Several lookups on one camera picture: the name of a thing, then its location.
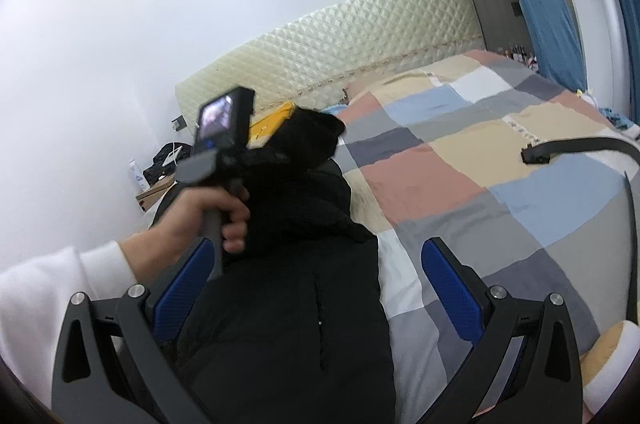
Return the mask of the white sleeve forearm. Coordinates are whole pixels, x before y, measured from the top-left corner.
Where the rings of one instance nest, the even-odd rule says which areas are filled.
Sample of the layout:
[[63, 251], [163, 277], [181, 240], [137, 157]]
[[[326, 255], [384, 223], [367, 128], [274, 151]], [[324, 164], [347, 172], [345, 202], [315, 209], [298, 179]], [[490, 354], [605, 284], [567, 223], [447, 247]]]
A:
[[68, 247], [1, 274], [1, 357], [43, 404], [50, 406], [58, 335], [70, 297], [122, 296], [136, 283], [119, 245], [81, 253]]

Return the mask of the person's left hand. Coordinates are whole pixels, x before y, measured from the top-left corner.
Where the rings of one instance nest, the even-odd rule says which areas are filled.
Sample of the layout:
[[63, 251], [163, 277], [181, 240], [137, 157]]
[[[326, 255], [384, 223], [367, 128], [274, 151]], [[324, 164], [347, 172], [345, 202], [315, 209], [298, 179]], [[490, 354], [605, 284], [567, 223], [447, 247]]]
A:
[[243, 251], [250, 217], [247, 199], [243, 187], [182, 190], [152, 228], [119, 243], [136, 280], [153, 282], [203, 234], [219, 241], [228, 253]]

